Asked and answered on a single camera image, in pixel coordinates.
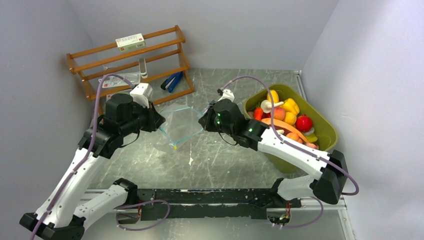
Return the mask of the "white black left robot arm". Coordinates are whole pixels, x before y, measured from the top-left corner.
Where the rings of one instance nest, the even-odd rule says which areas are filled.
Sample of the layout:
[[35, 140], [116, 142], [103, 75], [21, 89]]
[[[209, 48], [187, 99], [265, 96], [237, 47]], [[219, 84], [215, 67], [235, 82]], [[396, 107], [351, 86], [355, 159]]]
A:
[[137, 185], [124, 178], [115, 180], [106, 192], [82, 206], [79, 201], [100, 165], [125, 146], [126, 136], [154, 132], [165, 121], [142, 95], [113, 95], [105, 104], [105, 114], [96, 115], [93, 126], [83, 134], [69, 168], [51, 195], [35, 212], [21, 217], [19, 223], [31, 232], [30, 238], [79, 240], [110, 210], [138, 204]]

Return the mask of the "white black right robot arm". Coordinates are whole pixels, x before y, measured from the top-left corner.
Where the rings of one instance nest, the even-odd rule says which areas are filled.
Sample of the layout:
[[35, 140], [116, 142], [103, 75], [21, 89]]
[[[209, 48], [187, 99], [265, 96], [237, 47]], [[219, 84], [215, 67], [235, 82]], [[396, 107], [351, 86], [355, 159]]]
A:
[[245, 118], [229, 99], [209, 105], [198, 122], [207, 132], [226, 134], [241, 147], [278, 157], [307, 174], [279, 181], [269, 197], [275, 207], [302, 197], [316, 197], [335, 205], [343, 195], [348, 169], [342, 152], [329, 153], [289, 139], [264, 122]]

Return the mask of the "toy peach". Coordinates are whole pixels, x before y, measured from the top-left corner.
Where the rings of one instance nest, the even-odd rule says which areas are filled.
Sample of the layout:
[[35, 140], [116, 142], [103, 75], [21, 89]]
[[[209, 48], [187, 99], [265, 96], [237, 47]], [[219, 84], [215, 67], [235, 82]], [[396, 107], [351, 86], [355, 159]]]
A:
[[281, 107], [275, 107], [273, 110], [273, 118], [279, 121], [283, 121], [286, 116], [286, 111]]

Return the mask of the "clear zip top bag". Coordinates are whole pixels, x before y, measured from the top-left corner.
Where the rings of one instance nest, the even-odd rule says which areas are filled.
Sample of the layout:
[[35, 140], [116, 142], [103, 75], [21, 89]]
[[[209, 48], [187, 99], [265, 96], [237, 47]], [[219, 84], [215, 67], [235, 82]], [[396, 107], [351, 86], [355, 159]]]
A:
[[156, 148], [162, 152], [177, 151], [193, 136], [202, 132], [203, 127], [198, 120], [202, 112], [178, 103], [165, 107], [161, 113], [165, 122], [158, 128], [159, 139]]

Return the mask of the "yellow toy mango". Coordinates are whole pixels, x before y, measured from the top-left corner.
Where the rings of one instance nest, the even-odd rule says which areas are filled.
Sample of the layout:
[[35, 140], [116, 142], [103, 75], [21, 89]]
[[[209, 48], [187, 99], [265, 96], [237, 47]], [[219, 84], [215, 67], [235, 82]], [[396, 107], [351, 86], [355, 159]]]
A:
[[271, 89], [268, 93], [267, 93], [267, 97], [266, 99], [269, 102], [273, 102], [274, 104], [278, 103], [280, 101], [279, 95], [278, 93], [274, 90]]

